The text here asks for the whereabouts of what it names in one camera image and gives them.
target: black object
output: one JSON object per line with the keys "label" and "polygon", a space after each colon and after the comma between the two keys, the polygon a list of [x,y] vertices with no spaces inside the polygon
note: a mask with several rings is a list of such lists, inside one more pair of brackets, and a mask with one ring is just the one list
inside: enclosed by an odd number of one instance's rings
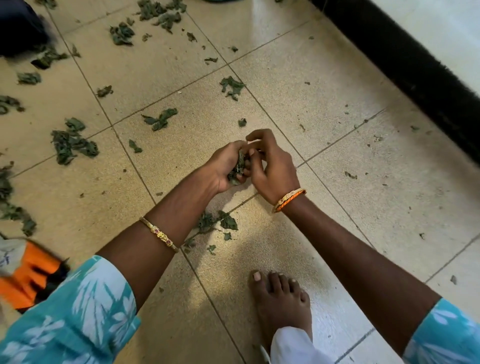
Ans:
{"label": "black object", "polygon": [[40,17],[23,0],[0,0],[0,56],[12,57],[46,44],[49,36]]}
{"label": "black object", "polygon": [[480,98],[371,0],[312,0],[398,88],[480,164]]}

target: floor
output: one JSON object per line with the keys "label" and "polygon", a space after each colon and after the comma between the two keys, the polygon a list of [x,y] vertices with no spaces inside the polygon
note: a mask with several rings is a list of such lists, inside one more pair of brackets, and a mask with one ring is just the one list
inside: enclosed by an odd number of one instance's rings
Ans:
{"label": "floor", "polygon": [[[134,0],[58,0],[48,11],[32,4],[57,50],[74,44],[82,55],[42,71],[35,86],[16,84],[16,71],[34,70],[29,59],[0,60],[0,94],[26,107],[0,117],[0,164],[15,161],[12,202],[37,220],[34,238],[76,267],[216,148],[271,128],[321,209],[480,320],[480,170],[469,158],[307,0],[184,2],[173,34],[140,22]],[[134,46],[115,46],[109,26],[128,16],[136,19]],[[152,37],[142,42],[145,33]],[[218,62],[206,64],[209,57]],[[221,93],[219,81],[230,75],[247,84],[238,102]],[[96,98],[106,85],[114,93]],[[179,113],[166,129],[152,132],[142,121],[173,107]],[[56,163],[50,132],[67,117],[85,122],[98,157]],[[143,153],[133,153],[129,139]],[[214,232],[175,257],[117,363],[260,363],[246,286],[254,268],[304,286],[314,343],[337,362],[400,363],[305,238],[273,216],[252,185],[219,195],[208,209],[220,208],[238,222],[233,240]],[[0,231],[15,236],[20,226],[0,221]],[[211,244],[216,255],[206,250]],[[2,306],[4,332],[17,315]]]}

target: orange bracelet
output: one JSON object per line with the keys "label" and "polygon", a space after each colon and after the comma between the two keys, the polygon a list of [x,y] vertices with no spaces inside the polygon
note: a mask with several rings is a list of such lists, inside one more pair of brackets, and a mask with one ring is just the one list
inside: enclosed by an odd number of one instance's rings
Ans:
{"label": "orange bracelet", "polygon": [[283,196],[277,204],[274,206],[272,212],[280,212],[290,201],[292,201],[295,197],[300,196],[301,194],[306,194],[307,190],[303,188],[299,188],[292,192],[287,193]]}

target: black strip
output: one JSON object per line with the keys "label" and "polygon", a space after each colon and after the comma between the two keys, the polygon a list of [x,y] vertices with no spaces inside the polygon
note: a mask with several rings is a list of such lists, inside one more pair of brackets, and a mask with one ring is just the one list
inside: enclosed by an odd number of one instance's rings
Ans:
{"label": "black strip", "polygon": [[370,0],[312,0],[480,164],[480,98]]}

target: white pants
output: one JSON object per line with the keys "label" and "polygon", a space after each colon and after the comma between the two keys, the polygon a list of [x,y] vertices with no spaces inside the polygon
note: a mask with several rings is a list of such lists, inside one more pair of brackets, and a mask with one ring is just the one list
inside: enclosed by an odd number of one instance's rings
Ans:
{"label": "white pants", "polygon": [[261,350],[269,364],[333,364],[333,360],[316,349],[308,334],[299,328],[286,327],[276,331],[270,358],[263,347]]}

